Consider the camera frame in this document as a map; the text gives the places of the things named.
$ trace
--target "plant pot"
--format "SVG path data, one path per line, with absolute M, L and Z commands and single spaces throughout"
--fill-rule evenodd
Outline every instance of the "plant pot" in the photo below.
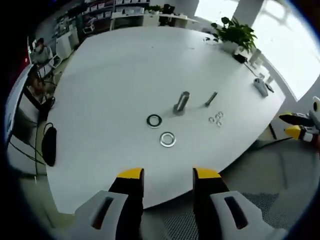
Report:
M 230 41 L 226 41 L 220 45 L 220 49 L 228 54 L 234 54 L 237 48 L 238 44 Z

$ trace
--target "metal bolt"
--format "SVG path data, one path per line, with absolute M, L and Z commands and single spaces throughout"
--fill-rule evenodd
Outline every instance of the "metal bolt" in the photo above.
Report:
M 218 92 L 215 91 L 212 96 L 209 98 L 209 100 L 204 104 L 204 106 L 209 107 L 211 102 L 213 101 L 213 99 L 215 99 L 215 97 L 217 96 Z
M 190 92 L 184 91 L 181 93 L 179 101 L 173 106 L 173 113 L 176 115 L 183 115 L 185 113 L 185 107 L 190 97 Z

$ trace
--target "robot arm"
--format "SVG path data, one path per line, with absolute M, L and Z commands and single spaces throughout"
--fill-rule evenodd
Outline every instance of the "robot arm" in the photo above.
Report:
M 290 137 L 314 145 L 320 144 L 320 99 L 318 97 L 313 97 L 313 105 L 308 114 L 286 113 L 280 115 L 279 118 L 293 125 L 284 130 Z

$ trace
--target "metal cylinder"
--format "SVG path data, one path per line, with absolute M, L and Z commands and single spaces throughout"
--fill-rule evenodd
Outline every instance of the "metal cylinder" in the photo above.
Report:
M 185 107 L 190 97 L 190 92 L 184 91 L 181 93 L 179 101 L 173 107 L 173 112 L 177 115 L 182 115 L 185 112 Z

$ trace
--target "computer monitor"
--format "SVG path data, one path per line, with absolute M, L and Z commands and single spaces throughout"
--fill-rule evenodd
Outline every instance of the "computer monitor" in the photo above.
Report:
M 6 100 L 4 114 L 4 142 L 6 145 L 8 144 L 12 136 L 15 123 L 15 116 L 19 108 L 26 81 L 28 79 L 28 74 L 32 67 L 33 64 L 29 64 L 20 73 Z

